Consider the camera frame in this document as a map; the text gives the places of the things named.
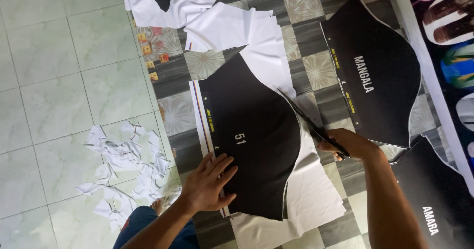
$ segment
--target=blue pants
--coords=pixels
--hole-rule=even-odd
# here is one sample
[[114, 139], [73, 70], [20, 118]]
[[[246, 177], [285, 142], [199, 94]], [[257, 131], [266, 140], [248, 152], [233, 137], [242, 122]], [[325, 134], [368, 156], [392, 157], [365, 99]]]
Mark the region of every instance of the blue pants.
[[[135, 209], [128, 217], [125, 226], [115, 241], [113, 249], [120, 249], [128, 240], [135, 234], [148, 226], [158, 216], [149, 206], [142, 205]], [[181, 229], [174, 241], [171, 243], [169, 249], [199, 249], [198, 237], [194, 229], [193, 220], [190, 219], [184, 228]]]

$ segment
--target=person's right hand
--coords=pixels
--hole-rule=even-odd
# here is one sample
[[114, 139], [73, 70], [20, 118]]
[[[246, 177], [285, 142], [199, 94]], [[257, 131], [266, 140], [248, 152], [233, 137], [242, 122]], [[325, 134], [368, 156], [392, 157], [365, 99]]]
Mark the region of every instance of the person's right hand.
[[[382, 152], [382, 150], [371, 141], [344, 128], [328, 130], [327, 134], [330, 138], [334, 138], [337, 143], [344, 147], [344, 149], [346, 149], [346, 151], [351, 155], [351, 158], [364, 161]], [[337, 156], [339, 161], [342, 160], [342, 158], [336, 154], [336, 152], [340, 153], [340, 150], [336, 149], [328, 142], [323, 141], [319, 143], [317, 148], [326, 152], [332, 152], [334, 156]]]
[[234, 160], [234, 157], [222, 154], [208, 165], [211, 157], [212, 153], [207, 154], [199, 167], [188, 176], [179, 197], [180, 201], [185, 202], [194, 213], [219, 210], [230, 204], [236, 197], [235, 193], [219, 197], [222, 187], [237, 172], [237, 166], [233, 166], [220, 178], [218, 176]]

